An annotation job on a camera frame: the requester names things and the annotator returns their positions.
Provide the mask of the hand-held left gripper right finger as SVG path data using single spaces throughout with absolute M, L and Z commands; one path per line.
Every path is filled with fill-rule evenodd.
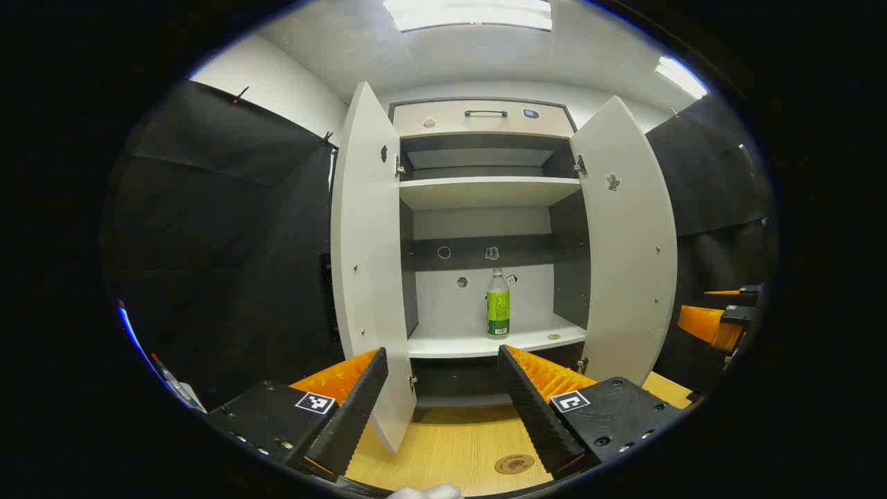
M 498 348 L 497 372 L 554 479 L 614 460 L 683 416 L 624 377 L 592 381 L 510 345 Z

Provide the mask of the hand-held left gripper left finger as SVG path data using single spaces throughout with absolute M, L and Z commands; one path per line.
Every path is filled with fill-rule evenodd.
M 209 412 L 208 422 L 259 457 L 336 481 L 351 464 L 388 376 L 386 348 L 376 348 L 291 385 L 257 383 Z

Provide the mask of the white cabinet door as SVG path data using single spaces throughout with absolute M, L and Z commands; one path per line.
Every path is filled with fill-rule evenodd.
M 359 82 L 333 174 L 331 274 L 343 353 L 386 351 L 387 379 L 370 421 L 391 454 L 399 451 L 417 402 L 403 301 L 400 146 L 377 95 Z
M 662 169 L 624 101 L 610 97 L 570 138 L 589 237 L 586 375 L 643 386 L 677 290 L 677 231 Z

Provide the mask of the green label plastic bottle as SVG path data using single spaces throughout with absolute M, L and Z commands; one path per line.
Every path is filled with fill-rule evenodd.
M 510 332 L 510 288 L 502 268 L 494 268 L 486 290 L 487 335 L 504 339 Z

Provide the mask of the white cabinet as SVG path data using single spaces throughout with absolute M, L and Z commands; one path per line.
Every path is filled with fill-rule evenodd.
M 589 237 L 570 138 L 400 136 L 403 297 L 419 410 L 509 404 L 496 379 L 502 343 L 585 372 Z M 494 268 L 510 288 L 504 339 L 487 335 Z M 554 333 L 561 338 L 546 337 Z

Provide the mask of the white cabinet drawer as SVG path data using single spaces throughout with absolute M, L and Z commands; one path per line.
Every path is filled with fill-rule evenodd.
M 564 105 L 503 98 L 443 98 L 393 103 L 389 117 L 403 138 L 506 134 L 570 138 L 577 127 Z

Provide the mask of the black backdrop cloth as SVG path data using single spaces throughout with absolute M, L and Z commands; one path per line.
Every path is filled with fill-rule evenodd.
M 757 152 L 703 99 L 650 132 L 676 223 L 678 310 L 773 264 Z M 336 144 L 187 81 L 135 130 L 102 233 L 109 288 L 143 344 L 210 407 L 346 357 L 331 264 Z

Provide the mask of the narrow ceiling light panel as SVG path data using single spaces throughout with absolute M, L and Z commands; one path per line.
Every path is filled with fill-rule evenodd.
M 659 57 L 655 71 L 694 99 L 701 99 L 708 94 L 708 89 L 703 83 L 678 60 Z

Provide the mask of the large ceiling light panel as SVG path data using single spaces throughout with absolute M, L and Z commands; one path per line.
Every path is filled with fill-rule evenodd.
M 552 30 L 546 0 L 384 0 L 383 7 L 401 32 L 478 24 Z

